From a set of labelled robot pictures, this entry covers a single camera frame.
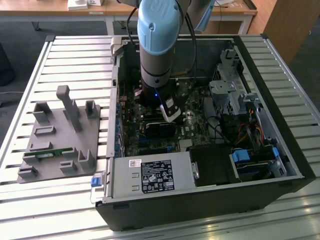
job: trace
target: circuit board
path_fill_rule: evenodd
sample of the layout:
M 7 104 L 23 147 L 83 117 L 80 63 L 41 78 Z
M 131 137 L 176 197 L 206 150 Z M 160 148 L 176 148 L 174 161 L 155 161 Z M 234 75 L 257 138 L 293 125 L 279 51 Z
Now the circuit board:
M 177 96 L 187 93 L 192 87 L 188 78 L 171 81 L 175 81 Z M 185 149 L 179 145 L 181 140 L 190 140 L 193 146 L 210 143 L 211 137 L 201 109 L 202 88 L 193 90 L 181 110 L 181 115 L 175 122 L 167 123 L 159 108 L 151 109 L 134 101 L 132 87 L 123 86 L 119 91 L 126 157 L 181 152 Z M 170 136 L 148 136 L 148 128 L 156 131 L 159 127 L 163 128 L 162 132 L 171 131 Z

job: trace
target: blue release tab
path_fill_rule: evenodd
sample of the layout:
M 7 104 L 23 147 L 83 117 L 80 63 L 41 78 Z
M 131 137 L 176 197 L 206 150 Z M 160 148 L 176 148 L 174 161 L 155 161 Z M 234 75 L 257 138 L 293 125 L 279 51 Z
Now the blue release tab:
M 212 9 L 214 8 L 214 5 L 215 5 L 215 1 L 216 0 L 211 0 L 209 6 L 207 7 L 207 9 L 204 12 L 204 15 L 202 16 L 200 22 L 198 23 L 198 25 L 194 29 L 195 31 L 203 32 L 207 28 L 208 22 L 210 20 L 211 14 L 212 14 Z
M 277 158 L 279 157 L 279 151 L 278 151 L 278 149 L 277 149 L 276 147 L 273 147 L 273 148 L 272 148 L 272 152 L 273 152 L 275 158 L 277 159 Z
M 244 149 L 235 150 L 234 153 L 232 153 L 232 158 L 235 163 L 239 162 L 239 161 L 241 162 L 241 161 L 249 161 L 250 160 L 248 151 L 244 150 Z
M 101 177 L 96 177 L 94 176 L 93 178 L 91 178 L 91 187 L 101 187 Z
M 181 24 L 176 0 L 143 0 L 137 25 L 140 46 L 154 56 L 165 54 L 176 43 Z

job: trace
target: motherboard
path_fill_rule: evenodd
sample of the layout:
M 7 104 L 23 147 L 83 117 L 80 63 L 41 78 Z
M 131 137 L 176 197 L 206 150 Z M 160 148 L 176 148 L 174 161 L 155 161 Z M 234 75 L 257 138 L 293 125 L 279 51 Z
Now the motherboard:
M 135 101 L 135 86 L 120 85 L 125 156 L 184 152 L 192 145 L 209 144 L 211 137 L 202 111 L 204 88 L 190 78 L 172 78 L 177 96 L 186 96 L 183 112 L 174 122 L 165 122 L 159 108 L 144 107 Z

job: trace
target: gray plastic holder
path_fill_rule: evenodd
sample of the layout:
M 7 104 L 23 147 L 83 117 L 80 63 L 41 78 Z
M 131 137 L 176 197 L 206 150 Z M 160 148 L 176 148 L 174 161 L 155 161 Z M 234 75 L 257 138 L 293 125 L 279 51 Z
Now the gray plastic holder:
M 59 86 L 65 108 L 35 104 L 35 123 L 18 171 L 18 183 L 93 175 L 97 168 L 100 106 L 93 100 L 77 107 L 69 87 Z

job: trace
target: green circuit board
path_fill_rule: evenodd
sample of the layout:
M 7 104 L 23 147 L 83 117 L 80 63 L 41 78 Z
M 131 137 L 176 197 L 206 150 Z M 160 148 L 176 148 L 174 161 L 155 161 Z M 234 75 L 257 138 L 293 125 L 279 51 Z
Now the green circuit board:
M 187 93 L 192 86 L 190 79 L 178 80 L 177 96 Z M 140 156 L 180 152 L 179 141 L 191 140 L 193 145 L 209 144 L 211 137 L 201 110 L 202 88 L 195 88 L 185 102 L 179 121 L 171 123 L 175 133 L 168 138 L 148 139 L 148 124 L 166 123 L 160 109 L 144 107 L 134 101 L 130 86 L 120 90 L 122 105 L 123 138 L 125 156 Z

